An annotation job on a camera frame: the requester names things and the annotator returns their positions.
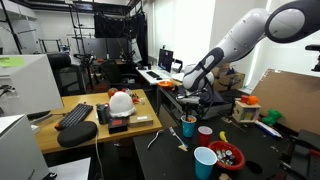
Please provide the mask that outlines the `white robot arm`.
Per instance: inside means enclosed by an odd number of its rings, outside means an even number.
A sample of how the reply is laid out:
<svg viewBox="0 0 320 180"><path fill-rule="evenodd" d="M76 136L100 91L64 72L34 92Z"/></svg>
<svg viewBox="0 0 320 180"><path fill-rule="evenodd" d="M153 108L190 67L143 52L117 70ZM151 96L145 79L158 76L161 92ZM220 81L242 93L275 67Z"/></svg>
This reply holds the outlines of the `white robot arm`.
<svg viewBox="0 0 320 180"><path fill-rule="evenodd" d="M272 13L254 8L241 17L223 39L196 65L189 66L182 79L181 103L199 104L193 96L206 90L207 75L214 67L246 57L263 38L292 43L320 30L320 0L294 0Z"/></svg>

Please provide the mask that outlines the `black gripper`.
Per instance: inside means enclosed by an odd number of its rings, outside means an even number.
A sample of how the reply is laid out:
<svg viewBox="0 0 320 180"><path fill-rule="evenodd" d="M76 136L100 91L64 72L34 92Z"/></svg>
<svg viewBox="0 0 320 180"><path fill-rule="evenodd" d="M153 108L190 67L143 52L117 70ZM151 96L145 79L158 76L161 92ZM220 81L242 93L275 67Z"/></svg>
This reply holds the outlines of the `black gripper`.
<svg viewBox="0 0 320 180"><path fill-rule="evenodd" d="M204 112L204 107L201 105L201 104L193 104L193 103L186 103L184 105L184 111L185 111L185 115L186 115L186 119L188 119L189 115L192 113L192 112L195 112L193 113L192 115L196 118L198 118L197 114L198 115L202 115L203 112Z"/></svg>

